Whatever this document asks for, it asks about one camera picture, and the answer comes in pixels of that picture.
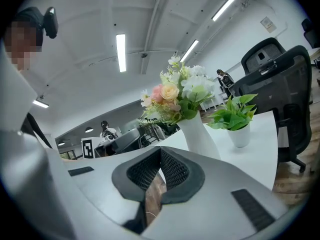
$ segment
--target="potted plant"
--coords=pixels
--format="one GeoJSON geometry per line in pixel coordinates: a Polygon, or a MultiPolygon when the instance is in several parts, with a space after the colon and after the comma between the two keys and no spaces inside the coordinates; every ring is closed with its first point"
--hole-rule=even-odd
{"type": "Polygon", "coordinates": [[[204,127],[198,106],[214,96],[215,84],[202,66],[188,67],[180,57],[169,59],[168,72],[160,74],[161,84],[141,95],[143,115],[157,115],[158,121],[177,124],[182,130],[189,151],[220,159],[214,140],[204,127]]]}
{"type": "Polygon", "coordinates": [[[243,148],[250,142],[250,122],[257,110],[256,105],[246,105],[257,94],[246,94],[243,96],[230,96],[225,105],[209,117],[213,118],[208,123],[213,129],[226,129],[233,144],[237,148],[243,148]]]}

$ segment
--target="wooden floor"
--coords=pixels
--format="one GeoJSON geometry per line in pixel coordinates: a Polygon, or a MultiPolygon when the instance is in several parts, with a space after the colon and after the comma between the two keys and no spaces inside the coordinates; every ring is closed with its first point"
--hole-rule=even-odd
{"type": "MultiPolygon", "coordinates": [[[[300,167],[292,162],[280,163],[274,181],[272,191],[288,205],[294,207],[303,201],[310,194],[313,184],[319,173],[310,174],[310,166],[315,158],[315,152],[320,141],[320,87],[317,78],[320,77],[319,70],[312,69],[312,95],[313,104],[310,105],[310,126],[312,137],[309,146],[298,155],[298,159],[306,164],[304,173],[300,173],[300,167]]],[[[202,111],[201,119],[203,123],[208,123],[208,115],[213,113],[212,109],[207,112],[202,111]]],[[[161,195],[166,191],[166,184],[159,174],[156,175],[151,186],[146,192],[146,218],[148,225],[159,214],[161,206],[161,195]]]]}

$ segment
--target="desk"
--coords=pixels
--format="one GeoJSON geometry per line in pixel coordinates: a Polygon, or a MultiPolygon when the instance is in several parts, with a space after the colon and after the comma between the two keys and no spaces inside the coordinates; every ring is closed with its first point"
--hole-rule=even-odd
{"type": "MultiPolygon", "coordinates": [[[[231,142],[227,130],[212,129],[204,125],[214,140],[222,161],[228,162],[272,190],[278,162],[278,138],[276,122],[272,111],[257,114],[250,123],[250,143],[237,148],[231,142]]],[[[163,140],[157,146],[168,146],[188,150],[181,130],[163,140]]]]}

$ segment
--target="black strip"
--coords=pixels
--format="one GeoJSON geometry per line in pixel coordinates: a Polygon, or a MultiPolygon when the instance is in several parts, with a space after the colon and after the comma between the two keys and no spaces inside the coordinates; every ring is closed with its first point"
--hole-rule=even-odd
{"type": "Polygon", "coordinates": [[[78,168],[78,169],[73,169],[73,170],[68,170],[70,176],[77,176],[77,175],[80,175],[80,174],[85,174],[85,173],[88,173],[88,172],[91,172],[91,171],[94,171],[94,169],[90,166],[87,166],[87,167],[82,167],[82,168],[78,168]]]}
{"type": "Polygon", "coordinates": [[[246,189],[233,191],[231,194],[257,231],[276,221],[246,189]]]}

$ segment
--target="ceiling light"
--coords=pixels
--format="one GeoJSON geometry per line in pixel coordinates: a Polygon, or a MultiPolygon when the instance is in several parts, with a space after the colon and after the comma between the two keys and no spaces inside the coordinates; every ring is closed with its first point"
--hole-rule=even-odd
{"type": "Polygon", "coordinates": [[[43,108],[45,108],[45,109],[49,107],[48,104],[43,103],[42,101],[39,101],[39,100],[35,100],[35,101],[33,102],[33,104],[36,104],[36,105],[38,105],[38,106],[40,106],[40,107],[43,107],[43,108]]]}
{"type": "Polygon", "coordinates": [[[117,34],[116,35],[116,51],[118,53],[118,62],[120,72],[125,72],[126,69],[126,35],[117,34]]]}
{"type": "Polygon", "coordinates": [[[85,133],[90,133],[92,132],[94,129],[92,129],[91,127],[87,127],[85,128],[85,133]]]}
{"type": "Polygon", "coordinates": [[[62,141],[62,140],[60,140],[59,141],[59,143],[58,143],[58,146],[62,146],[62,145],[64,145],[65,143],[62,141]]]}
{"type": "Polygon", "coordinates": [[[214,21],[216,21],[220,15],[232,4],[234,0],[227,0],[224,5],[218,10],[218,12],[212,17],[214,21]]]}
{"type": "Polygon", "coordinates": [[[180,62],[184,62],[186,57],[189,55],[189,53],[191,53],[191,51],[195,48],[195,46],[197,45],[197,43],[199,43],[198,40],[194,40],[193,43],[191,44],[191,46],[189,47],[189,49],[186,51],[186,53],[183,55],[182,59],[180,60],[180,62]]]}

